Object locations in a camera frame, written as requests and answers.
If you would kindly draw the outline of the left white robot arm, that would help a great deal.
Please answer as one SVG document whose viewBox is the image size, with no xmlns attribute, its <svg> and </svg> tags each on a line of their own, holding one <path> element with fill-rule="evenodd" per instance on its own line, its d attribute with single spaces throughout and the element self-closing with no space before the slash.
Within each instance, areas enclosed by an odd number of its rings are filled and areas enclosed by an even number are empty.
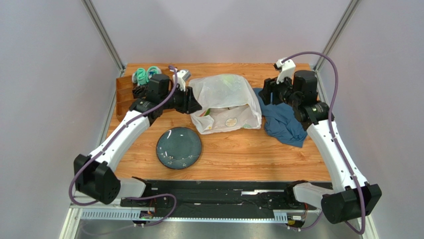
<svg viewBox="0 0 424 239">
<path fill-rule="evenodd" d="M 74 160 L 75 176 L 69 188 L 71 201 L 74 192 L 83 193 L 94 202 L 110 204 L 116 198 L 140 198 L 147 182 L 142 179 L 118 179 L 115 170 L 135 140 L 158 119 L 164 110 L 192 114 L 201 110 L 193 89 L 186 86 L 191 73 L 177 70 L 172 77 L 153 75 L 146 88 L 137 94 L 128 112 L 112 134 L 89 155 L 79 154 Z"/>
</svg>

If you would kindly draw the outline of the white plastic bag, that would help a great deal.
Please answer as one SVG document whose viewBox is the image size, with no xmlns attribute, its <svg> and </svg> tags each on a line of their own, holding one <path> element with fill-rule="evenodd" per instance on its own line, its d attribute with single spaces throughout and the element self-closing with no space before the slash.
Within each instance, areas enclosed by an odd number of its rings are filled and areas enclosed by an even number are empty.
<svg viewBox="0 0 424 239">
<path fill-rule="evenodd" d="M 189 86 L 193 88 L 194 96 L 203 108 L 190 114 L 200 134 L 261 128 L 259 101 L 244 77 L 220 74 L 192 79 Z M 200 117 L 207 109 L 211 109 L 211 113 Z"/>
</svg>

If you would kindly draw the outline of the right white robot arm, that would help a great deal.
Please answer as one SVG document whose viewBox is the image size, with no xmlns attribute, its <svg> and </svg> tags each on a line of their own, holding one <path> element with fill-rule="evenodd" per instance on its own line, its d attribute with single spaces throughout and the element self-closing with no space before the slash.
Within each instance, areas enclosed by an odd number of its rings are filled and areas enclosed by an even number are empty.
<svg viewBox="0 0 424 239">
<path fill-rule="evenodd" d="M 292 78 L 264 81 L 258 93 L 265 105 L 285 103 L 314 141 L 330 173 L 332 188 L 322 188 L 305 180 L 289 183 L 288 204 L 309 204 L 321 209 L 332 224 L 365 218 L 382 196 L 378 184 L 370 184 L 359 171 L 339 137 L 327 103 L 318 99 L 318 80 L 312 71 L 296 71 Z"/>
</svg>

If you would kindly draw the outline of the fake watermelon slice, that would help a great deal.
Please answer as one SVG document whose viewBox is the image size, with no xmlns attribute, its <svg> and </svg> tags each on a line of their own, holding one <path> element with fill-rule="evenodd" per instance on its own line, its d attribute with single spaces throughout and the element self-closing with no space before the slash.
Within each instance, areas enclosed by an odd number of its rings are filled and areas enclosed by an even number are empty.
<svg viewBox="0 0 424 239">
<path fill-rule="evenodd" d="M 208 116 L 210 113 L 211 113 L 211 109 L 207 109 L 206 111 L 200 114 L 200 117 Z"/>
</svg>

